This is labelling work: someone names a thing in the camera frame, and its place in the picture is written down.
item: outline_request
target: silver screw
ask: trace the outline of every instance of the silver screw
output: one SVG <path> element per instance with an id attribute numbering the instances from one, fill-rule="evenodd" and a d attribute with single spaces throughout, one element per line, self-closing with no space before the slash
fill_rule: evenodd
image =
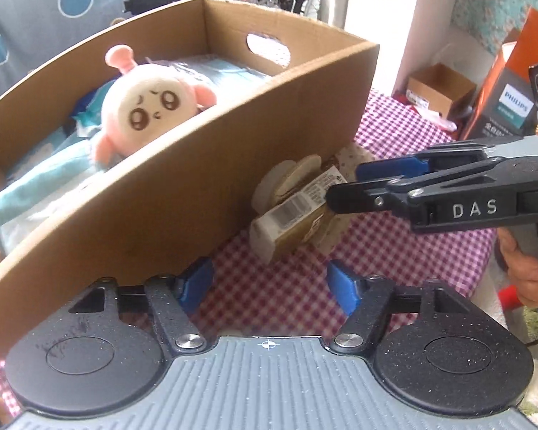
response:
<path id="1" fill-rule="evenodd" d="M 205 338 L 201 335 L 189 333 L 177 338 L 175 344 L 177 344 L 178 347 L 181 347 L 181 349 L 197 349 L 205 344 Z"/>
<path id="2" fill-rule="evenodd" d="M 355 333 L 341 333 L 335 338 L 335 342 L 340 347 L 357 347 L 363 344 L 363 339 Z"/>
<path id="3" fill-rule="evenodd" d="M 424 191 L 422 189 L 413 189 L 409 192 L 409 197 L 416 197 L 420 194 L 422 194 Z"/>

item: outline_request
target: white crosshair symbol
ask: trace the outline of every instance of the white crosshair symbol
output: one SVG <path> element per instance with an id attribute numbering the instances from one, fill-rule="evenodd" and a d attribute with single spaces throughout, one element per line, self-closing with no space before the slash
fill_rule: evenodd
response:
<path id="1" fill-rule="evenodd" d="M 262 343 L 259 343 L 258 346 L 262 346 L 267 350 L 273 349 L 275 346 L 279 346 L 275 341 L 271 341 L 270 339 L 267 339 L 266 341 L 263 341 Z"/>

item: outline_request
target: wheelchair wheel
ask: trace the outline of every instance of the wheelchair wheel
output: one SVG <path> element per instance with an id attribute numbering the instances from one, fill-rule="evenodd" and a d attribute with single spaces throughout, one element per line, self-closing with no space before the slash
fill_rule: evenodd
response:
<path id="1" fill-rule="evenodd" d="M 296 0 L 293 12 L 307 18 L 320 19 L 321 0 Z"/>

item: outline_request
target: pink plush toy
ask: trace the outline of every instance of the pink plush toy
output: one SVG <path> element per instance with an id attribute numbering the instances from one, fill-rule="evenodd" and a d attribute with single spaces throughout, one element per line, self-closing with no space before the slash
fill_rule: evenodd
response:
<path id="1" fill-rule="evenodd" d="M 93 159 L 109 165 L 117 153 L 129 156 L 168 130 L 217 103 L 215 93 L 175 69 L 137 65 L 127 45 L 110 48 L 105 62 L 123 74 L 109 88 L 102 104 L 102 131 L 93 145 Z"/>

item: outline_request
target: gray ribbed surface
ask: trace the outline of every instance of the gray ribbed surface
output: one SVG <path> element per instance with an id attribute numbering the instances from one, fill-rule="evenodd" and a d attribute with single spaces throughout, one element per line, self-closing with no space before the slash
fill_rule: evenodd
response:
<path id="1" fill-rule="evenodd" d="M 482 419 L 426 415 L 390 396 L 363 360 L 327 352 L 317 338 L 221 338 L 205 354 L 178 358 L 144 399 L 97 419 L 24 414 L 12 430 L 525 430 L 510 410 Z"/>

